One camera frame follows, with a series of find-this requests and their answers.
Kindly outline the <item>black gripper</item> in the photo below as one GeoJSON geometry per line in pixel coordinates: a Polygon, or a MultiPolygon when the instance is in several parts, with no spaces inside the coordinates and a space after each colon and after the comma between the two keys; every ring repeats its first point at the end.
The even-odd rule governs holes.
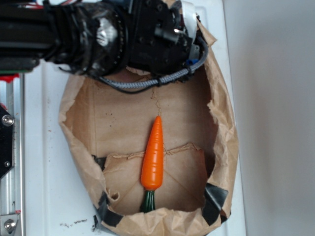
{"type": "Polygon", "coordinates": [[[174,73],[200,58],[197,16],[193,3],[137,0],[128,67],[157,75],[174,73]]]}

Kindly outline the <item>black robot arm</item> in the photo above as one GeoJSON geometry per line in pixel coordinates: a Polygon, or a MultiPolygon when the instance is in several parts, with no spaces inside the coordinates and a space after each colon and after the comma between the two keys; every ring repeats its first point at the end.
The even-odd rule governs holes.
{"type": "Polygon", "coordinates": [[[123,68],[167,75],[200,57],[197,18],[190,6],[161,0],[96,2],[3,0],[0,73],[27,73],[41,60],[91,77],[123,68]]]}

